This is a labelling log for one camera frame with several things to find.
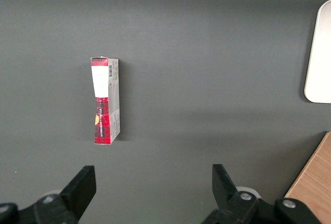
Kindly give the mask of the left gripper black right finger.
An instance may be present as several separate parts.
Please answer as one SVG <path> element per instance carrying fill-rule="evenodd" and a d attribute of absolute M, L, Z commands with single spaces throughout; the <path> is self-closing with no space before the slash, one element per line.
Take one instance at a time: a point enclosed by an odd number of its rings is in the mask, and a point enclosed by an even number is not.
<path fill-rule="evenodd" d="M 212 167 L 212 190 L 218 208 L 202 224 L 251 223 L 258 209 L 258 198 L 247 191 L 239 191 L 221 164 Z"/>

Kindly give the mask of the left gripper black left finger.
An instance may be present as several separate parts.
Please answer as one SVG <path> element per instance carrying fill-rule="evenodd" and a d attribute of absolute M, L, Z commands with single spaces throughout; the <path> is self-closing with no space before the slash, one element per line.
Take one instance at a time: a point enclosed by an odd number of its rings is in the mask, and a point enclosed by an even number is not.
<path fill-rule="evenodd" d="M 60 193 L 33 204 L 35 223 L 78 223 L 95 193 L 95 167 L 84 166 Z"/>

